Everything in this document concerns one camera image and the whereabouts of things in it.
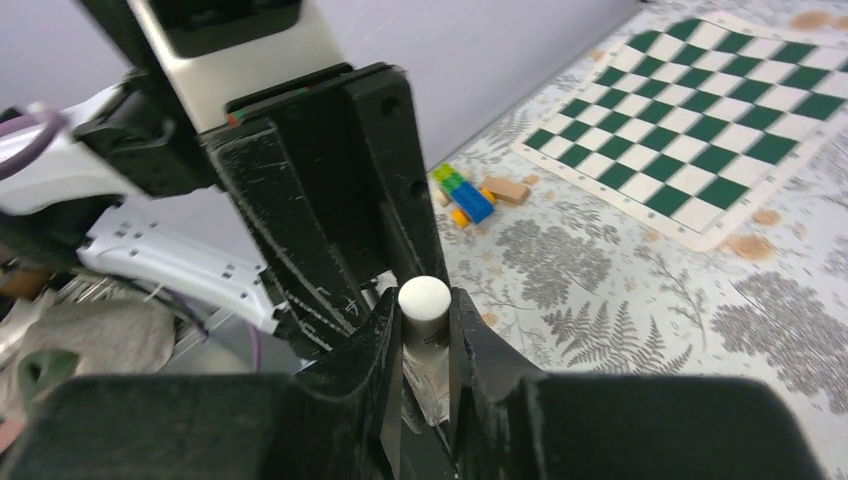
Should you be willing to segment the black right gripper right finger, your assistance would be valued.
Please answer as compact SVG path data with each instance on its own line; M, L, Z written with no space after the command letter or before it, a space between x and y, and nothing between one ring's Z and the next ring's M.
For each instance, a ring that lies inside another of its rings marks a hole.
M450 453L462 479L821 479L795 416L744 378L547 372L456 288Z

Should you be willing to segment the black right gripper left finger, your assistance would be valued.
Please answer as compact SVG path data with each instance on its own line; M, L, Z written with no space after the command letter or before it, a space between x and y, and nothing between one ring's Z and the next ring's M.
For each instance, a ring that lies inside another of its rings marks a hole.
M399 391L401 312L367 321L294 375L81 376L61 384L4 460L5 479L389 479L381 443Z

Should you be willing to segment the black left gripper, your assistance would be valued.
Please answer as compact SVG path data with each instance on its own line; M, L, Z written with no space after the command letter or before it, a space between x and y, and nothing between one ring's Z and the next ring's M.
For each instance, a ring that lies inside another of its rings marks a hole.
M266 283L290 306L281 329L326 352L368 316L300 177L311 194L365 182L383 268L399 283L450 282L405 72L350 65L316 2L83 9L130 70L75 137L154 198L220 179L268 266Z

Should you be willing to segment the clear nail polish bottle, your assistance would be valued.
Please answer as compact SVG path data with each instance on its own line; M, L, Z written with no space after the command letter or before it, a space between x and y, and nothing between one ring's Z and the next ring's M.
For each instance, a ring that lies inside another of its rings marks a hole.
M429 426L449 419L449 348L442 343L403 340L403 368Z

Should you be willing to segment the white nail polish cap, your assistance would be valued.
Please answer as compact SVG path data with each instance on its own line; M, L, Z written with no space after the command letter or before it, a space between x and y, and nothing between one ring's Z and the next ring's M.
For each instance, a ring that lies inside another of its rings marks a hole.
M423 349L446 345L452 295L445 282L433 276L414 277L401 286L397 300L406 346Z

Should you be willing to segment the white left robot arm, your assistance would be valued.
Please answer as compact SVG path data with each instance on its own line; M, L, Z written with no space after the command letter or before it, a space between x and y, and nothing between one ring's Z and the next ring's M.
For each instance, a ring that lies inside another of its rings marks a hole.
M86 1L129 60L6 111L1 248L139 279L330 350L365 284L447 276L404 71L347 63L314 1Z

